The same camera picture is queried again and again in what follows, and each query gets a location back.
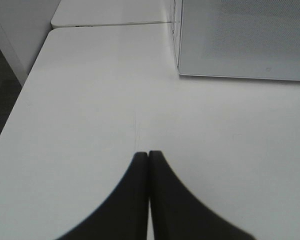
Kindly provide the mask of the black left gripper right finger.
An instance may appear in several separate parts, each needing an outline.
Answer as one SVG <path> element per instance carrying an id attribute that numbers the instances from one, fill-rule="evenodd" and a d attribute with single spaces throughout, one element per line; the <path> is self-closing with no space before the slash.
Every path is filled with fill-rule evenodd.
<path id="1" fill-rule="evenodd" d="M 156 240 L 254 239 L 202 204 L 178 179 L 161 151 L 150 151 L 148 159 Z"/>

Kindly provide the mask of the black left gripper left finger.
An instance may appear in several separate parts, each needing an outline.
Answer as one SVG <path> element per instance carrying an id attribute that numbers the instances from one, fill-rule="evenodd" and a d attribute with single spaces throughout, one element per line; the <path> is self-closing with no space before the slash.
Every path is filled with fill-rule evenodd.
<path id="1" fill-rule="evenodd" d="M 106 200 L 60 240 L 145 240 L 148 231 L 148 154 L 134 154 Z"/>

